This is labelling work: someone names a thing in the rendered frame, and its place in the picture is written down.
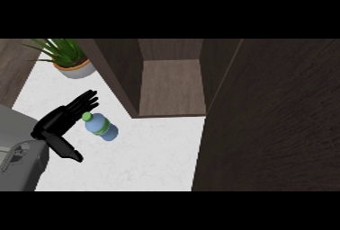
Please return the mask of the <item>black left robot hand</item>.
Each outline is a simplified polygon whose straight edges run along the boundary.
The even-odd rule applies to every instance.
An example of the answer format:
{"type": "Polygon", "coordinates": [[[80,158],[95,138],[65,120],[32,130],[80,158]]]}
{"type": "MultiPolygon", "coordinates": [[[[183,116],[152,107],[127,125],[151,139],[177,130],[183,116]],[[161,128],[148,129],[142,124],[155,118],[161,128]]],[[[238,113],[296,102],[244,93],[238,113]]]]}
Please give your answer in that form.
{"type": "Polygon", "coordinates": [[[62,137],[86,112],[97,107],[97,92],[87,90],[66,105],[61,105],[37,121],[31,136],[44,140],[61,158],[83,162],[84,157],[62,137]]]}

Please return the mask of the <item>blue water bottle green cap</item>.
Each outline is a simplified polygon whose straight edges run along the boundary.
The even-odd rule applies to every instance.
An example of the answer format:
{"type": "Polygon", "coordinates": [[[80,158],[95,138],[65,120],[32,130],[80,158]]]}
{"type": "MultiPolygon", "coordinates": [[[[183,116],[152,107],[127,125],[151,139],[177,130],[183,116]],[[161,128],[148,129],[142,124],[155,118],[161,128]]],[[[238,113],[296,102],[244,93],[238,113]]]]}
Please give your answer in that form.
{"type": "Polygon", "coordinates": [[[100,113],[86,112],[83,114],[84,128],[105,141],[112,141],[118,136],[118,128],[100,113]]]}

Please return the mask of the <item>open brown wooden cabinet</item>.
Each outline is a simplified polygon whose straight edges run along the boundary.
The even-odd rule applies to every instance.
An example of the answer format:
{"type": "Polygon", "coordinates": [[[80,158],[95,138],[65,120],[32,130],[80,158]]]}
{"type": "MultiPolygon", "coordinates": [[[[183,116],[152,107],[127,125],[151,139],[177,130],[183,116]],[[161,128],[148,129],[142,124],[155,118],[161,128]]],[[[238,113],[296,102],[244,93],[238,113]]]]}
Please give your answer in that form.
{"type": "Polygon", "coordinates": [[[78,39],[133,118],[207,114],[239,39],[78,39]]]}

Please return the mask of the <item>dark brown cabinet door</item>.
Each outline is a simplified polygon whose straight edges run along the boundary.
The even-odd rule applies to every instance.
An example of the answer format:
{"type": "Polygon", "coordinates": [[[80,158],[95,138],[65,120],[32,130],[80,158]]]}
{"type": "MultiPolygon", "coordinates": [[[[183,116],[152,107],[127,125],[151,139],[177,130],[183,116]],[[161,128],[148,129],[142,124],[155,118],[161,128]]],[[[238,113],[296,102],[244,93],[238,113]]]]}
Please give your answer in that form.
{"type": "Polygon", "coordinates": [[[340,39],[241,41],[192,188],[340,191],[340,39]]]}

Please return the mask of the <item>brown wooden panel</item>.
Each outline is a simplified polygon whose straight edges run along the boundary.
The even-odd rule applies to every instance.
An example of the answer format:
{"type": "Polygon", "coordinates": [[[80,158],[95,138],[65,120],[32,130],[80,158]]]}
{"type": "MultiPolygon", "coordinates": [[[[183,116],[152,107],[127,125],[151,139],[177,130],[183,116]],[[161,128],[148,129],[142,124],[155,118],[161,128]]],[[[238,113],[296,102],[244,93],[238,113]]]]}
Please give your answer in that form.
{"type": "Polygon", "coordinates": [[[12,107],[41,52],[29,39],[0,39],[0,104],[12,107]]]}

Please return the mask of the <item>green potted plant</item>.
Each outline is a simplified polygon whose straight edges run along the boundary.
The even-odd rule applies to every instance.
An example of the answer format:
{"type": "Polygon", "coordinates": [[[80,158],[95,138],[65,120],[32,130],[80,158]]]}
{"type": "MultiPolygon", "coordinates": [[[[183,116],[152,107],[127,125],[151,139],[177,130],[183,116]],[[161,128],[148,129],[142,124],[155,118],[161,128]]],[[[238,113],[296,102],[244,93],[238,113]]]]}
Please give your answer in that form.
{"type": "Polygon", "coordinates": [[[74,39],[32,39],[32,45],[25,47],[41,51],[49,59],[34,62],[49,62],[59,72],[71,79],[81,79],[96,72],[90,59],[74,39]]]}

